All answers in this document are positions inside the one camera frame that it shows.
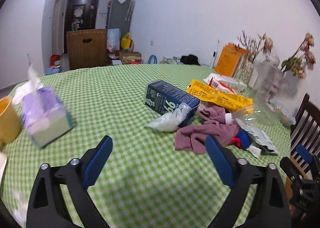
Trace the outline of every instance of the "floor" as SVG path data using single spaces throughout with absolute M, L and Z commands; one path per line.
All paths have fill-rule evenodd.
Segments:
M 70 70 L 69 66 L 69 57 L 68 54 L 61 55 L 61 72 L 67 72 Z M 0 99 L 9 95 L 9 93 L 12 91 L 12 89 L 15 87 L 15 85 L 6 87 L 4 89 L 0 90 Z
M 15 85 L 12 85 L 12 86 L 9 86 L 9 87 L 6 87 L 4 89 L 1 89 L 0 90 L 0 99 L 9 95 L 9 93 L 12 91 L 12 89 L 15 87 Z

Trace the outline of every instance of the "dried flower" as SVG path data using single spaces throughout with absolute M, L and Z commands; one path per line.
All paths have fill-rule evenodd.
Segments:
M 307 32 L 303 42 L 300 44 L 297 51 L 288 59 L 282 62 L 281 70 L 284 69 L 284 72 L 291 70 L 293 75 L 297 75 L 300 78 L 304 78 L 306 76 L 304 71 L 304 66 L 302 66 L 302 60 L 305 59 L 308 64 L 314 65 L 316 63 L 316 57 L 310 51 L 310 47 L 315 45 L 312 34 Z M 297 57 L 298 52 L 303 51 L 304 54 L 301 57 Z
M 266 53 L 266 52 L 271 52 L 273 48 L 273 41 L 271 38 L 268 38 L 266 37 L 265 40 L 264 40 L 264 46 L 262 48 L 263 52 Z
M 247 36 L 245 34 L 245 31 L 242 31 L 242 36 L 237 37 L 240 43 L 248 51 L 248 59 L 251 62 L 254 62 L 255 58 L 260 53 L 260 51 L 263 51 L 263 53 L 267 53 L 267 52 L 271 52 L 273 48 L 273 41 L 271 38 L 267 37 L 266 34 L 264 35 L 258 34 L 258 37 L 259 37 L 259 40 L 252 39 L 251 36 Z M 260 48 L 262 41 L 264 41 L 264 46 Z
M 304 53 L 304 55 L 305 55 L 307 63 L 309 63 L 311 65 L 314 65 L 316 63 L 316 57 L 314 56 L 313 52 L 306 51 Z
M 310 45 L 312 47 L 315 45 L 315 41 L 313 39 L 313 36 L 309 32 L 307 32 L 306 37 L 304 38 L 304 40 L 308 43 L 308 45 Z
M 308 45 L 307 41 L 304 41 L 303 44 L 301 45 L 300 49 L 302 51 L 308 51 L 310 49 L 310 45 Z

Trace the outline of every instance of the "doorway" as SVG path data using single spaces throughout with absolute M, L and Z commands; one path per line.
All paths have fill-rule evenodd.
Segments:
M 52 54 L 61 55 L 62 54 L 62 0 L 56 0 L 53 10 L 53 20 L 52 20 Z
M 67 32 L 95 29 L 99 0 L 68 0 L 64 24 L 64 53 L 67 54 Z

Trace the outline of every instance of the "blue container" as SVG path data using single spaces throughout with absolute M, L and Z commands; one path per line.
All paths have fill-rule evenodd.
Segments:
M 56 67 L 56 68 L 48 68 L 47 69 L 47 74 L 46 75 L 52 75 L 52 74 L 57 74 L 60 72 L 60 68 Z
M 156 80 L 147 84 L 144 103 L 160 115 L 173 112 L 183 102 L 189 105 L 192 110 L 179 127 L 188 125 L 200 104 L 200 99 L 163 80 Z

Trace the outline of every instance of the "black bag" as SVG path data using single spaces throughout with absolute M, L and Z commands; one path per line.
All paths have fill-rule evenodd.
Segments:
M 189 54 L 188 56 L 182 56 L 180 62 L 187 65 L 198 65 L 200 66 L 198 62 L 198 57 L 192 54 Z

